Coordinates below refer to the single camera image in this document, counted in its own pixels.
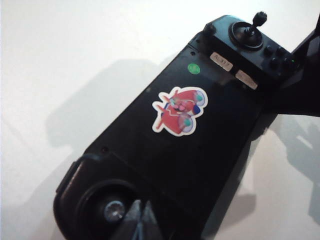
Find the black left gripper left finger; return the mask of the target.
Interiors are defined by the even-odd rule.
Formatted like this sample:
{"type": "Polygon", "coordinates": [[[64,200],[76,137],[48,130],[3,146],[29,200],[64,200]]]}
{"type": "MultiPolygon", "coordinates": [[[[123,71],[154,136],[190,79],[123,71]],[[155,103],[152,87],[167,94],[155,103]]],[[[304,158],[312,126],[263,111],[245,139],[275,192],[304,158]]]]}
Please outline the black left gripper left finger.
{"type": "Polygon", "coordinates": [[[119,226],[117,240],[143,240],[143,226],[141,222],[142,203],[141,200],[135,200],[125,215],[119,226]]]}

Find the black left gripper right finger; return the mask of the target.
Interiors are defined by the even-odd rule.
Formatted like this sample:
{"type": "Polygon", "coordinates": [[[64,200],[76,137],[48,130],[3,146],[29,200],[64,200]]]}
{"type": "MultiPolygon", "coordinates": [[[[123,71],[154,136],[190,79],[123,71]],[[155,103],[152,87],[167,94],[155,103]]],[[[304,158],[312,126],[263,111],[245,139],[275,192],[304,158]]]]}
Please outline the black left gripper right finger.
{"type": "Polygon", "coordinates": [[[140,240],[165,240],[156,215],[153,211],[153,206],[148,200],[142,211],[139,221],[139,239],[140,240]]]}

